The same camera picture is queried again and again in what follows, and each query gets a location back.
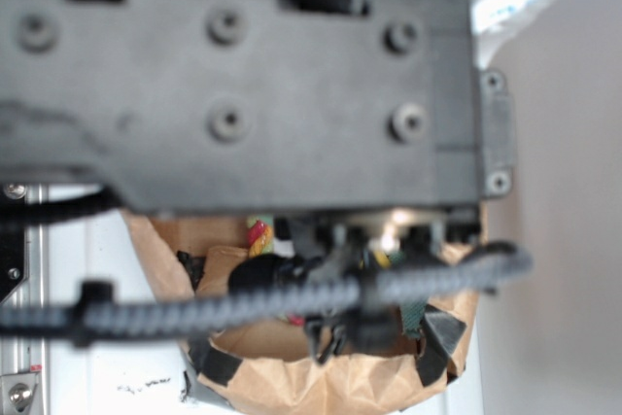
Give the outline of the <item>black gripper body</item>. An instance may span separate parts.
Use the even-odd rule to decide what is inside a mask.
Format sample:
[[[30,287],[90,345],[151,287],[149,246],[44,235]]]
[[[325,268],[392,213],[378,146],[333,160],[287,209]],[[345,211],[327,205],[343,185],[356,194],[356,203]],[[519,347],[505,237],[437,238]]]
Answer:
[[[343,300],[335,298],[318,313],[295,313],[288,318],[289,322],[301,321],[310,358],[323,365],[342,354],[345,348],[362,354],[391,353],[401,344],[412,344],[422,349],[423,357],[431,357],[436,363],[446,363],[465,337],[467,323],[430,305],[428,300],[422,321],[422,337],[417,340],[407,338],[402,334],[400,304],[382,302],[379,288],[374,283],[383,264],[388,265],[391,271],[401,273],[405,262],[393,267],[388,255],[382,251],[350,250],[348,254],[350,258],[358,258],[359,265],[346,269],[332,284],[341,291],[348,281],[358,285],[360,298],[357,303],[347,307]],[[227,282],[228,290],[231,293],[263,289],[275,291],[293,286],[308,289],[320,284],[312,280],[312,274],[318,272],[323,264],[319,257],[304,259],[294,256],[286,259],[273,253],[260,255],[247,259],[233,269]]]

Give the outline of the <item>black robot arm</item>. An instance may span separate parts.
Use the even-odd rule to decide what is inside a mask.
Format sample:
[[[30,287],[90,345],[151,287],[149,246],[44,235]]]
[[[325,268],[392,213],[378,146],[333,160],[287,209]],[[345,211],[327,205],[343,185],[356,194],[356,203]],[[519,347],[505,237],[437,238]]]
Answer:
[[[6,310],[10,337],[193,337],[283,314],[342,315],[379,343],[386,308],[485,290],[529,265],[474,242],[505,194],[510,99],[475,62],[471,0],[1,0],[1,182],[94,184],[9,206],[3,231],[115,208],[287,219],[302,278],[223,298]]]

